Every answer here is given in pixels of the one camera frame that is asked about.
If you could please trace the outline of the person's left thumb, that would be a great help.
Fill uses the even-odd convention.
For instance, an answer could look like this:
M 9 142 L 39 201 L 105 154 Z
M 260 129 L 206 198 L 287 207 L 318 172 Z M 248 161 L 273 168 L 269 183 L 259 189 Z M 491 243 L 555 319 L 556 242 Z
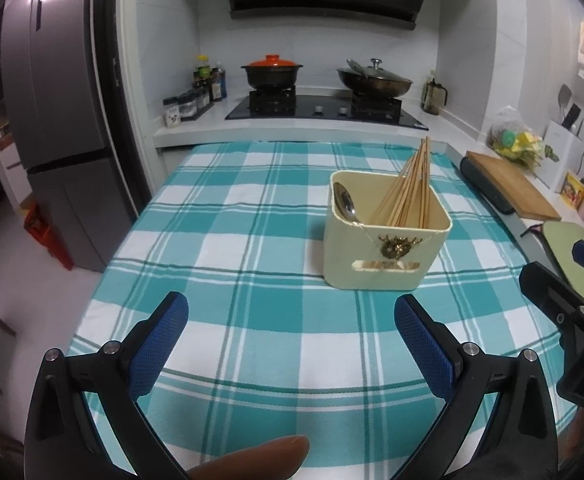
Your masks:
M 233 452 L 187 471 L 194 480 L 290 479 L 310 450 L 305 436 L 290 436 Z

